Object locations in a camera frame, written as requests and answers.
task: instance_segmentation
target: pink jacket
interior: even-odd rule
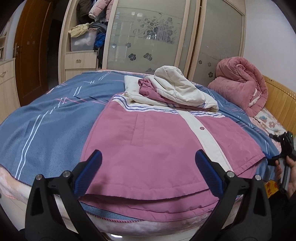
[[[89,11],[89,17],[95,19],[107,7],[106,21],[109,21],[113,2],[114,0],[98,0]]]

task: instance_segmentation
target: floral pillow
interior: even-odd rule
[[[286,132],[286,130],[282,127],[282,125],[265,108],[259,111],[259,113],[254,118],[270,134],[281,135],[284,132]]]

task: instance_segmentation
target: rolled pink comforter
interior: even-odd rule
[[[268,91],[263,75],[243,57],[221,60],[216,76],[208,86],[228,101],[241,107],[248,116],[254,117],[263,109]]]

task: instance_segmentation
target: handheld device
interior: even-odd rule
[[[288,191],[288,184],[291,175],[291,168],[286,163],[286,157],[289,156],[292,160],[296,161],[293,134],[288,131],[280,136],[269,134],[269,137],[281,143],[281,153],[269,159],[268,165],[275,166],[275,161],[279,160],[279,164],[281,165],[281,169],[283,171],[281,179],[278,181],[279,190],[282,193],[286,193]]]

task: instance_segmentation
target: blue gripper pad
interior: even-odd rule
[[[102,164],[102,159],[102,153],[97,151],[76,178],[73,191],[76,197],[85,195],[91,181]]]
[[[221,199],[224,193],[223,181],[211,165],[210,159],[203,150],[198,150],[196,152],[195,163],[205,182],[207,183],[211,193]]]

